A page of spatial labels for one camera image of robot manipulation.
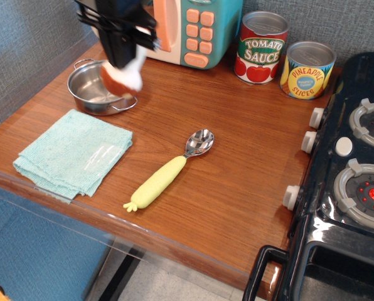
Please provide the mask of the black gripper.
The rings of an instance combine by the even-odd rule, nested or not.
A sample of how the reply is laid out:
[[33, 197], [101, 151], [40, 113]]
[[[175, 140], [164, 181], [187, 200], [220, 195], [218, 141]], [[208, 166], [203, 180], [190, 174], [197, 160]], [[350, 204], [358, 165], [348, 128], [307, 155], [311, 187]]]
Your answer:
[[78, 18], [98, 30], [102, 47], [109, 63], [117, 68], [125, 67], [136, 57], [138, 34], [121, 34], [137, 26], [148, 29], [156, 37], [156, 49], [160, 41], [156, 34], [157, 22], [143, 7], [141, 1], [77, 1]]

